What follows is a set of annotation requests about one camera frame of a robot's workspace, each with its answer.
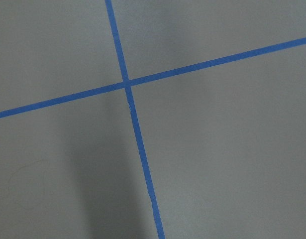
horizontal blue line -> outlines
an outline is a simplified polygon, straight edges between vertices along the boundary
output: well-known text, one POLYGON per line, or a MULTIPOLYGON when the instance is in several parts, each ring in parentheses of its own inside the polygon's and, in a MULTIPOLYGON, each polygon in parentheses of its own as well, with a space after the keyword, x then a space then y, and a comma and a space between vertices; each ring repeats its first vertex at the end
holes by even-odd
POLYGON ((115 91, 115 90, 119 90, 119 89, 123 89, 123 88, 124 88, 124 83, 120 82, 120 83, 116 83, 116 84, 112 84, 112 85, 108 85, 108 86, 95 88, 95 89, 92 89, 92 90, 82 91, 82 92, 78 92, 78 93, 74 93, 74 94, 71 94, 71 95, 54 98, 54 99, 47 100, 47 101, 41 101, 41 102, 38 102, 38 103, 34 103, 34 104, 26 105, 26 106, 21 106, 21 107, 6 110, 6 111, 1 111, 0 112, 0 118, 24 113, 24 112, 27 112, 27 111, 33 111, 33 110, 37 110, 37 109, 44 108, 44 107, 54 106, 54 105, 62 104, 62 103, 69 102, 69 101, 75 101, 77 99, 82 99, 82 98, 86 98, 86 97, 90 97, 90 96, 95 96, 95 95, 99 95, 99 94, 103 94, 103 93, 107 93, 107 92, 110 92, 110 91, 115 91))
POLYGON ((210 60, 210 61, 204 61, 204 62, 200 62, 200 63, 194 64, 194 65, 184 66, 184 67, 180 67, 180 68, 177 68, 177 69, 152 74, 152 75, 149 75, 149 76, 139 77, 139 78, 130 80, 129 83, 132 86, 135 86, 135 85, 139 85, 139 84, 143 84, 143 83, 147 83, 147 82, 151 82, 151 81, 164 79, 164 78, 167 78, 167 77, 181 75, 181 74, 184 74, 184 73, 209 68, 209 67, 212 67, 212 66, 217 66, 217 65, 221 65, 221 64, 225 64, 225 63, 229 63, 229 62, 233 62, 233 61, 243 60, 243 59, 246 59, 246 58, 259 56, 259 55, 267 54, 267 53, 270 53, 270 52, 280 51, 280 50, 284 50, 284 49, 287 49, 287 48, 292 48, 292 47, 295 47, 295 46, 300 46, 300 45, 305 45, 305 44, 306 44, 306 37, 300 38, 300 39, 297 39, 297 40, 293 40, 293 41, 287 41, 287 42, 272 45, 272 46, 258 48, 258 49, 255 49, 255 50, 246 51, 246 52, 242 52, 242 53, 238 53, 238 54, 234 54, 234 55, 230 55, 230 56, 217 58, 217 59, 210 60))

blue stripe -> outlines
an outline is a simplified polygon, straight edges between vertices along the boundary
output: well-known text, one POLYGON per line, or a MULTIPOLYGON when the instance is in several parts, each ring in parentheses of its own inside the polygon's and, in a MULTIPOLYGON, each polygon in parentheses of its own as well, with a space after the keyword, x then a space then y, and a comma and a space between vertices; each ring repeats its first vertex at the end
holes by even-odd
POLYGON ((50 99, 50 100, 47 100, 47 101, 41 101, 41 102, 38 102, 38 103, 34 103, 34 104, 26 105, 26 106, 21 106, 21 107, 6 110, 6 111, 1 111, 0 112, 0 118, 24 113, 24 112, 27 112, 27 111, 33 111, 33 110, 37 110, 37 109, 40 109, 40 108, 54 106, 54 105, 62 104, 62 103, 69 102, 69 101, 75 101, 77 99, 82 99, 82 98, 86 98, 86 97, 90 97, 90 96, 95 96, 95 95, 107 93, 107 92, 110 92, 110 91, 116 91, 116 90, 123 89, 123 88, 124 88, 124 84, 122 82, 120 82, 120 83, 116 83, 116 84, 112 84, 112 85, 108 85, 108 86, 103 86, 103 87, 99 87, 99 88, 92 89, 92 90, 82 91, 82 92, 74 93, 74 94, 71 94, 71 95, 50 99))
POLYGON ((154 220, 155 220, 155 225, 156 225, 156 229, 157 229, 158 238, 159 239, 165 239, 163 225, 162 225, 161 217, 160 217, 160 214, 159 214, 159 209, 158 209, 157 199, 156 199, 155 190, 154 190, 154 186, 153 186, 153 181, 152 181, 151 173, 150 173, 148 162, 147 162, 147 156, 146 156, 146 152, 145 152, 143 137, 142 137, 141 129, 140 129, 139 122, 138 122, 135 102, 134 102, 134 98, 133 98, 132 89, 131 89, 131 86, 130 86, 130 83, 129 83, 127 67, 126 67, 126 63, 125 63, 125 59, 124 59, 124 55, 123 55, 122 45, 121 45, 121 42, 120 42, 120 39, 119 39, 119 34, 118 34, 118 29, 117 29, 117 25, 116 25, 116 20, 115 20, 115 16, 114 16, 112 3, 111 3, 110 0, 105 0, 105 4, 106 4, 107 14, 108 14, 108 18, 109 18, 109 22, 110 22, 110 25, 111 25, 113 38, 114 38, 115 49, 116 49, 116 53, 117 53, 119 67, 120 67, 123 82, 124 82, 125 93, 126 93, 127 102, 128 102, 129 109, 130 109, 131 119, 132 119, 132 123, 133 123, 133 128, 134 128, 135 138, 136 138, 137 147, 138 147, 138 151, 139 151, 139 156, 140 156, 142 167, 143 167, 143 172, 144 172, 144 177, 145 177, 145 181, 146 181, 147 191, 148 191, 149 197, 151 199, 151 203, 152 203, 153 216, 154 216, 154 220))
POLYGON ((204 61, 204 62, 197 63, 197 64, 194 64, 194 65, 184 66, 184 67, 180 67, 180 68, 177 68, 177 69, 156 73, 156 74, 149 75, 149 76, 139 77, 139 78, 130 80, 130 84, 131 84, 131 86, 135 86, 135 85, 147 83, 147 82, 150 82, 150 81, 156 81, 156 80, 160 80, 160 79, 167 78, 167 77, 181 75, 181 74, 184 74, 184 73, 209 68, 209 67, 212 67, 212 66, 226 64, 226 63, 229 63, 229 62, 232 62, 232 61, 238 61, 238 60, 242 60, 242 59, 246 59, 246 58, 250 58, 250 57, 254 57, 254 56, 259 56, 259 55, 263 55, 263 54, 267 54, 267 53, 271 53, 271 52, 275 52, 275 51, 281 51, 281 50, 284 50, 284 49, 287 49, 287 48, 292 48, 292 47, 295 47, 295 46, 301 46, 301 45, 305 45, 305 44, 306 44, 306 37, 300 38, 300 39, 297 39, 297 40, 293 40, 293 41, 287 41, 287 42, 272 45, 272 46, 258 48, 258 49, 255 49, 255 50, 246 51, 246 52, 242 52, 242 53, 238 53, 238 54, 234 54, 234 55, 230 55, 230 56, 217 58, 217 59, 210 60, 210 61, 204 61))

gray tile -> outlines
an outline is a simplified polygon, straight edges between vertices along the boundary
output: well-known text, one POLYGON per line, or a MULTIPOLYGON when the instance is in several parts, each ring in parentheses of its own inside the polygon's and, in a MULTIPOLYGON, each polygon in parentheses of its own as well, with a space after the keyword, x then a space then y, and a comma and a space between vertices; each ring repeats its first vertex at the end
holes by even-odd
POLYGON ((0 238, 157 238, 123 90, 0 119, 0 238))
POLYGON ((133 87, 168 239, 306 239, 306 46, 133 87))
POLYGON ((131 78, 306 37, 306 1, 113 0, 131 78))
POLYGON ((116 82, 104 1, 0 0, 0 111, 116 82))

blue tape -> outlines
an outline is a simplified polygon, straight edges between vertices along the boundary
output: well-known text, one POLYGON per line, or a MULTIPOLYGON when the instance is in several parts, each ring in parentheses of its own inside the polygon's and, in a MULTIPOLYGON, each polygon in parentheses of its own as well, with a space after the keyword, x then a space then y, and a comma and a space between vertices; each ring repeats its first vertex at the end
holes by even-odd
POLYGON ((295 47, 295 46, 300 46, 300 45, 305 45, 305 44, 306 44, 306 37, 300 38, 300 39, 297 39, 297 40, 293 40, 293 41, 287 41, 287 42, 272 45, 272 46, 258 48, 258 49, 255 49, 255 50, 246 51, 246 52, 242 52, 242 53, 238 53, 238 54, 234 54, 234 55, 230 55, 230 56, 217 58, 217 59, 210 60, 210 61, 204 61, 204 62, 200 62, 200 63, 194 64, 194 65, 184 66, 184 67, 180 67, 180 68, 177 68, 177 69, 152 74, 152 75, 149 75, 149 76, 139 77, 139 78, 130 80, 130 84, 131 84, 131 86, 135 86, 135 85, 139 85, 139 84, 143 84, 143 83, 147 83, 147 82, 151 82, 151 81, 164 79, 164 78, 167 78, 167 77, 181 75, 181 74, 184 74, 184 73, 209 68, 209 67, 212 67, 212 66, 226 64, 226 63, 229 63, 229 62, 232 62, 232 61, 238 61, 238 60, 242 60, 242 59, 246 59, 246 58, 250 58, 250 57, 254 57, 254 56, 259 56, 259 55, 263 55, 263 54, 267 54, 267 53, 271 53, 271 52, 275 52, 275 51, 280 51, 280 50, 284 50, 284 49, 287 49, 287 48, 292 48, 292 47, 295 47))
POLYGON ((145 152, 142 133, 141 133, 141 129, 140 129, 140 126, 139 126, 138 117, 137 117, 137 112, 136 112, 135 102, 134 102, 134 98, 133 98, 133 93, 132 93, 132 89, 131 89, 131 86, 130 86, 130 83, 129 83, 129 77, 128 77, 128 73, 127 73, 127 67, 126 67, 126 63, 125 63, 125 59, 124 59, 123 49, 122 49, 122 45, 121 45, 121 42, 120 42, 120 39, 119 39, 119 34, 118 34, 118 29, 117 29, 117 25, 116 25, 115 16, 114 16, 112 2, 111 2, 111 0, 105 0, 105 4, 106 4, 107 14, 108 14, 108 18, 109 18, 109 22, 110 22, 110 25, 111 25, 113 38, 114 38, 115 49, 116 49, 116 53, 117 53, 119 67, 120 67, 123 82, 124 82, 125 93, 126 93, 127 102, 128 102, 129 109, 130 109, 131 119, 132 119, 132 123, 133 123, 133 128, 134 128, 135 138, 136 138, 137 147, 138 147, 138 151, 139 151, 139 156, 140 156, 141 163, 142 163, 142 168, 143 168, 144 177, 145 177, 145 181, 146 181, 147 191, 148 191, 149 197, 151 199, 151 203, 152 203, 153 216, 154 216, 155 225, 156 225, 156 229, 157 229, 157 235, 158 235, 159 239, 165 239, 164 229, 163 229, 161 217, 160 217, 160 214, 159 214, 159 209, 158 209, 157 199, 156 199, 155 190, 154 190, 154 186, 153 186, 153 181, 152 181, 151 173, 150 173, 148 162, 147 162, 147 156, 146 156, 146 152, 145 152))
POLYGON ((47 101, 41 101, 41 102, 38 102, 38 103, 34 103, 34 104, 26 105, 26 106, 21 106, 21 107, 6 110, 6 111, 1 111, 0 112, 0 118, 24 113, 24 112, 27 112, 27 111, 33 111, 33 110, 37 110, 37 109, 40 109, 40 108, 54 106, 54 105, 62 104, 62 103, 69 102, 69 101, 75 101, 77 99, 82 99, 82 98, 86 98, 86 97, 90 97, 90 96, 95 96, 95 95, 107 93, 107 92, 110 92, 110 91, 116 91, 116 90, 123 89, 123 88, 124 88, 124 84, 122 82, 120 82, 120 83, 116 83, 116 84, 112 84, 112 85, 108 85, 108 86, 103 86, 103 87, 99 87, 99 88, 92 89, 92 90, 82 91, 82 92, 78 92, 78 93, 74 93, 74 94, 71 94, 71 95, 54 98, 54 99, 47 100, 47 101))

